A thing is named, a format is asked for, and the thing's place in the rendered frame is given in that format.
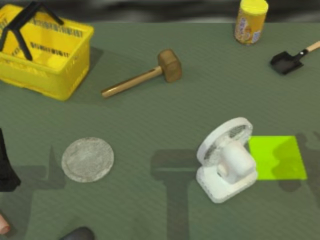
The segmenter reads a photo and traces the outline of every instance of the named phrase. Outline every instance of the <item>yellow lid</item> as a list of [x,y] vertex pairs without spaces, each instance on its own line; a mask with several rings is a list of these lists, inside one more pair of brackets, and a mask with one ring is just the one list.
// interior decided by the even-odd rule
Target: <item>yellow lid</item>
[[265,0],[241,0],[240,8],[248,14],[262,15],[267,13],[269,5]]

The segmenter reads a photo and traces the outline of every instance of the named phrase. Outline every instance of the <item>dark background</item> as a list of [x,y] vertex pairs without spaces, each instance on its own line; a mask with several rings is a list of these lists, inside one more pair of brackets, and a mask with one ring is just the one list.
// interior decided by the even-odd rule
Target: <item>dark background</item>
[[[25,6],[30,1],[2,0]],[[234,22],[240,0],[45,0],[61,17],[110,22]],[[320,0],[268,0],[267,22],[320,22]]]

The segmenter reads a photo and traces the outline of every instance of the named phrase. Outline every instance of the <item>yellow shopping basket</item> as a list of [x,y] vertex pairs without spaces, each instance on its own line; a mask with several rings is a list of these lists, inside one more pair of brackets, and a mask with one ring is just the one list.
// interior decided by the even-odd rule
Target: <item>yellow shopping basket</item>
[[0,9],[0,80],[65,101],[90,66],[93,27],[57,17],[43,3]]

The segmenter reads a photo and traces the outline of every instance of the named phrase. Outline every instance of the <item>round plate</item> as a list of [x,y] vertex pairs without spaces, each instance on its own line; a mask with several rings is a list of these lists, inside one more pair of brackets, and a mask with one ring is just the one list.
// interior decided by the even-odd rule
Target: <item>round plate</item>
[[231,119],[211,132],[200,145],[196,157],[203,166],[213,166],[220,161],[220,150],[231,141],[247,143],[253,131],[244,117]]
[[104,140],[96,137],[73,142],[62,156],[62,169],[70,179],[91,183],[103,178],[114,164],[114,151]]

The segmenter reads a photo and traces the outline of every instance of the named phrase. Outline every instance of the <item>mallet handle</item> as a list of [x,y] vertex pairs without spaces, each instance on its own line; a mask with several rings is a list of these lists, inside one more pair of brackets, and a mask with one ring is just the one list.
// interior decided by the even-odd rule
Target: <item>mallet handle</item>
[[308,52],[312,52],[316,49],[320,48],[320,41],[317,41],[316,43],[312,44],[311,46],[308,46],[306,49],[308,50]]
[[155,78],[163,73],[163,70],[160,66],[156,66],[155,68],[147,71],[141,75],[130,78],[126,81],[120,82],[114,86],[108,87],[101,91],[101,94],[104,98],[111,97],[115,94],[121,93],[125,90],[128,90],[138,84],[142,84],[143,82]]

